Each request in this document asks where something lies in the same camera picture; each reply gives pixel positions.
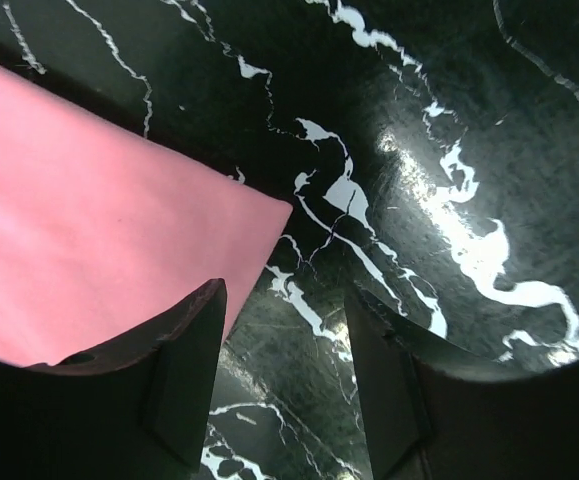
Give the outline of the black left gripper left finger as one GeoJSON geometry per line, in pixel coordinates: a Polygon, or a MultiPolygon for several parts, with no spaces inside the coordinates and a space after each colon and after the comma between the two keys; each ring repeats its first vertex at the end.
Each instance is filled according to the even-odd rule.
{"type": "Polygon", "coordinates": [[[0,479],[187,479],[200,466],[226,317],[212,279],[57,365],[0,362],[0,479]]]}

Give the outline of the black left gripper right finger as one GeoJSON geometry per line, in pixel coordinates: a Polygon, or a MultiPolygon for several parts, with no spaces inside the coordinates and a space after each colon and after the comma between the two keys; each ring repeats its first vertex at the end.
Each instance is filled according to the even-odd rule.
{"type": "Polygon", "coordinates": [[[373,293],[344,299],[376,479],[579,479],[579,360],[543,373],[468,352],[373,293]]]}

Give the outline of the pink t-shirt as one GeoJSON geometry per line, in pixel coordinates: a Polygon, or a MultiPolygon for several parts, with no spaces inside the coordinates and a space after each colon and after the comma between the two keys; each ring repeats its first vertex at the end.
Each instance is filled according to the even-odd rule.
{"type": "Polygon", "coordinates": [[[291,211],[0,66],[0,360],[54,365],[210,279],[231,329],[291,211]]]}

